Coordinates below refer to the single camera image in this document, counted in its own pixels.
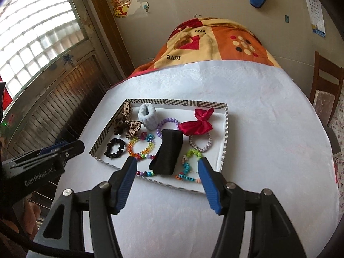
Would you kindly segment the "person's left hand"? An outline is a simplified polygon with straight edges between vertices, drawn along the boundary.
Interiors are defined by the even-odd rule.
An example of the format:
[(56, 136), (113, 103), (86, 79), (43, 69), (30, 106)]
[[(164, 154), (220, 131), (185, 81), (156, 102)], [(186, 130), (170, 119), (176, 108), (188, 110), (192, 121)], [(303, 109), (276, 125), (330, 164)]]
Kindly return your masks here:
[(24, 198), (16, 204), (15, 213), (25, 234), (33, 240), (38, 233), (37, 220), (41, 214), (40, 207)]

